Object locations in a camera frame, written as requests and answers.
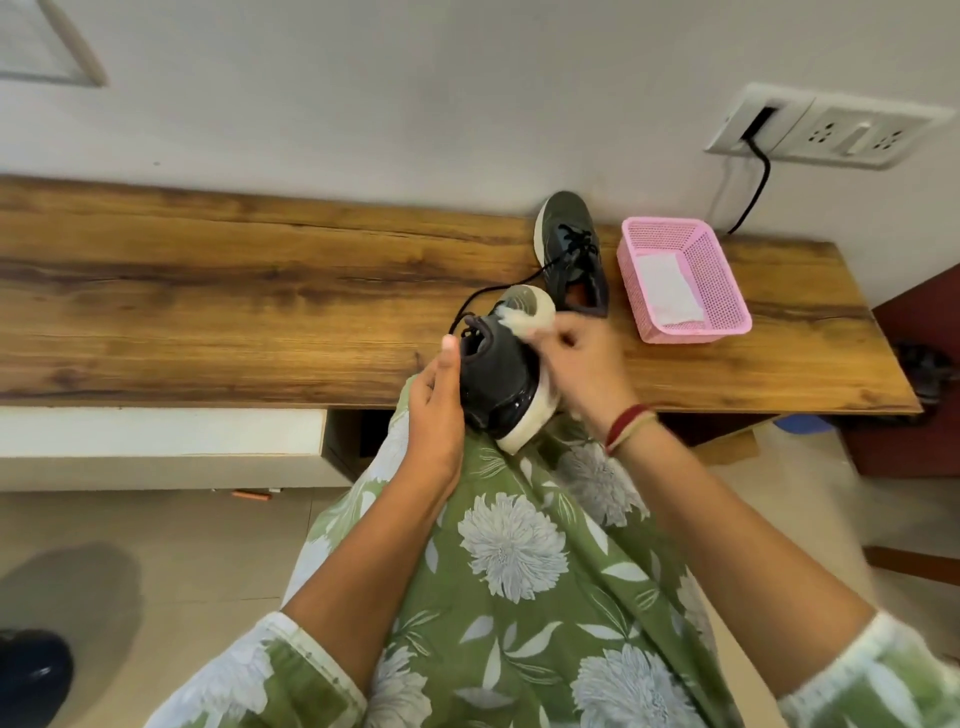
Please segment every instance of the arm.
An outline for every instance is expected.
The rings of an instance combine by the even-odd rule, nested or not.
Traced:
[[[410,443],[396,476],[283,608],[366,692],[464,450],[460,355],[444,348],[410,389]]]
[[[637,402],[605,321],[558,314],[531,343],[601,442]],[[830,665],[876,611],[765,521],[659,424],[617,450],[658,525],[775,695]]]

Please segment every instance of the blue object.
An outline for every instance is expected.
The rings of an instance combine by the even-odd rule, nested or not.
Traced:
[[[70,692],[73,658],[59,635],[0,630],[0,725],[46,728]]]
[[[787,415],[774,420],[774,425],[791,435],[815,435],[833,429],[833,425],[816,415]]]

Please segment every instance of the hand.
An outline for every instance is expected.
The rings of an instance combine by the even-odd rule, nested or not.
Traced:
[[[444,337],[433,361],[410,385],[410,442],[400,466],[419,482],[444,490],[460,480],[464,461],[464,410],[460,406],[460,348]]]
[[[606,320],[558,313],[553,328],[534,331],[527,343],[546,362],[554,385],[597,440],[603,442],[620,413],[639,402]]]

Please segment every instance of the wooden shelf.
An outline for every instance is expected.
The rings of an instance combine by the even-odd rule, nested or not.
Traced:
[[[0,401],[390,407],[472,290],[536,270],[532,230],[524,218],[0,179]],[[919,410],[832,244],[725,241],[754,330],[649,346],[616,267],[619,229],[599,232],[612,323],[656,408]]]

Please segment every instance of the electrical outlet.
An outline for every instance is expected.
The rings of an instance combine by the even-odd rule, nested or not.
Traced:
[[[715,155],[749,157],[750,147],[743,143],[743,134],[764,108],[777,111],[756,133],[754,141],[764,152],[770,152],[800,121],[815,96],[810,91],[770,84],[747,84],[736,97],[720,131],[705,151]]]
[[[764,108],[777,111],[760,126],[756,145],[770,159],[886,169],[901,161],[953,109],[841,93],[749,84],[740,92],[706,151],[750,156],[743,134]]]
[[[818,94],[770,158],[885,169],[953,114],[908,102]]]

